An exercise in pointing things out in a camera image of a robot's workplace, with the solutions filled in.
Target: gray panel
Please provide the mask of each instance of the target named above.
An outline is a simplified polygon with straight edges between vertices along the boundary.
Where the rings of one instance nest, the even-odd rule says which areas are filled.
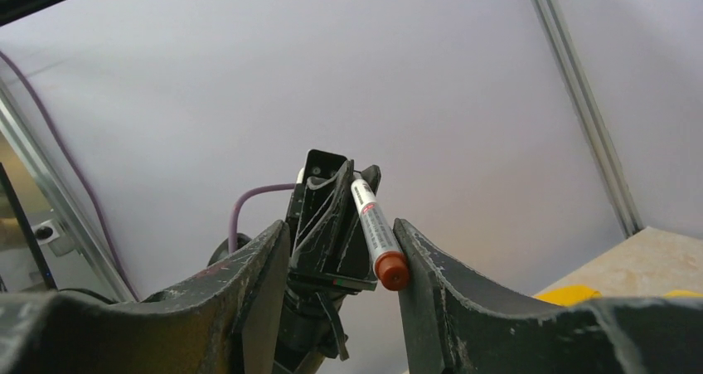
[[[645,225],[703,237],[701,0],[559,0]]]
[[[309,148],[380,165],[388,217],[521,292],[623,239],[530,0],[70,0],[0,38],[143,294],[200,269],[235,199],[294,180]],[[405,369],[393,293],[342,320],[351,360],[321,372]]]

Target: marker label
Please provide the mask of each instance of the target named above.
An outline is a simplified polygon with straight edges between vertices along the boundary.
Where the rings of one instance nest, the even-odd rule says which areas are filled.
[[[351,189],[371,259],[376,262],[376,259],[386,252],[400,251],[398,241],[395,240],[369,184],[357,179],[352,183]]]

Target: beige table surface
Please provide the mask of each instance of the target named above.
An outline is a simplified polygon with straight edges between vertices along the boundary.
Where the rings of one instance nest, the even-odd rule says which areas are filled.
[[[703,294],[703,241],[648,227],[542,292],[574,284],[603,296],[664,295],[674,289]]]

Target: black cable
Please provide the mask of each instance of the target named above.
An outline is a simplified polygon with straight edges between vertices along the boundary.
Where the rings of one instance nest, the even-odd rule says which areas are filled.
[[[73,291],[74,293],[85,294],[85,295],[88,295],[89,297],[93,297],[93,298],[99,300],[100,302],[105,302],[108,305],[114,305],[117,303],[117,301],[115,301],[114,299],[108,298],[102,294],[98,294],[95,291],[90,290],[90,289],[60,289],[59,291]]]
[[[344,362],[349,358],[349,351],[347,351],[347,337],[344,335],[344,328],[342,327],[342,320],[339,318],[339,312],[334,308],[334,304],[332,304],[332,301],[326,294],[321,292],[316,292],[315,294],[322,305],[322,310],[325,311],[330,321],[332,335],[334,335],[334,339],[337,342],[339,360]]]

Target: white backdrop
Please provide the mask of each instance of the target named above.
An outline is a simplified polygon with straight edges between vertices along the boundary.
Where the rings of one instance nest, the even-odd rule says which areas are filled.
[[[645,224],[703,237],[701,0],[559,0]]]
[[[381,165],[388,216],[533,293],[623,238],[530,0],[70,0],[0,29],[143,295],[201,269],[245,190],[307,149]],[[75,183],[8,74],[52,161]],[[257,197],[241,229],[282,217]],[[392,293],[342,308],[349,362],[406,367]]]

